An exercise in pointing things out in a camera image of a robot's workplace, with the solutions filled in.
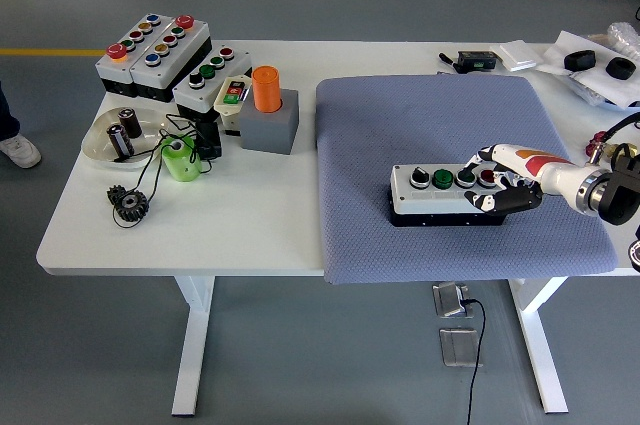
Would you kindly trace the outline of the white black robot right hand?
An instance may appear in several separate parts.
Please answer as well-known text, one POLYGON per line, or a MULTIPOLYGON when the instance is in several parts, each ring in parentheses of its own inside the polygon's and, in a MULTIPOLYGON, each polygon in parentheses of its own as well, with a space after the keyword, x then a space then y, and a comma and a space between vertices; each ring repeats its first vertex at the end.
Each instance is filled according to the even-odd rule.
POLYGON ((485 195, 464 193, 465 199, 485 214, 504 216, 534 209, 546 194, 563 197, 579 213, 591 212, 586 181, 595 171, 593 167, 581 167, 541 150, 496 144, 479 150, 466 168, 489 161, 495 164, 493 178, 498 190, 485 195))

